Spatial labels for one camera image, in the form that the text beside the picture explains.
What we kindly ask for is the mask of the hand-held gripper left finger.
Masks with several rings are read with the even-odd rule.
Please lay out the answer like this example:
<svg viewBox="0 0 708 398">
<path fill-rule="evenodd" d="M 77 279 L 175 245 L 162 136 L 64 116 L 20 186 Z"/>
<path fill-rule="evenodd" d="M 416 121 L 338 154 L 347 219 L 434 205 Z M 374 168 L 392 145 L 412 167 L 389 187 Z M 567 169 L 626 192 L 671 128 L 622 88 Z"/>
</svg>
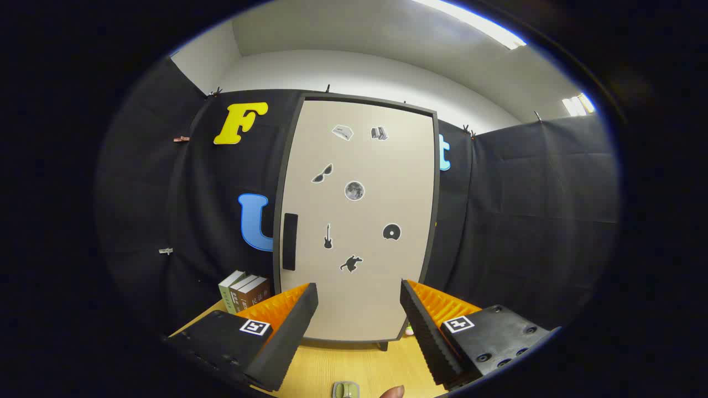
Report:
<svg viewBox="0 0 708 398">
<path fill-rule="evenodd" d="M 316 285 L 306 283 L 235 315 L 205 312 L 164 342 L 233 387 L 277 391 L 317 306 Z"/>
</svg>

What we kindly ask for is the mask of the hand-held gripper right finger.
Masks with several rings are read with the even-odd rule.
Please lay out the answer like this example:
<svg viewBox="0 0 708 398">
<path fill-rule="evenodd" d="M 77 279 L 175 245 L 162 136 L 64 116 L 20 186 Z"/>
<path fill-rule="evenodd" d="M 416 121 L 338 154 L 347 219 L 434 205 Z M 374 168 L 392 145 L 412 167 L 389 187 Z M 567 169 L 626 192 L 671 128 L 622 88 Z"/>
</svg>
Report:
<svg viewBox="0 0 708 398">
<path fill-rule="evenodd" d="M 559 331 L 506 306 L 479 308 L 411 280 L 400 283 L 400 305 L 434 382 L 448 391 L 500 373 Z"/>
</svg>

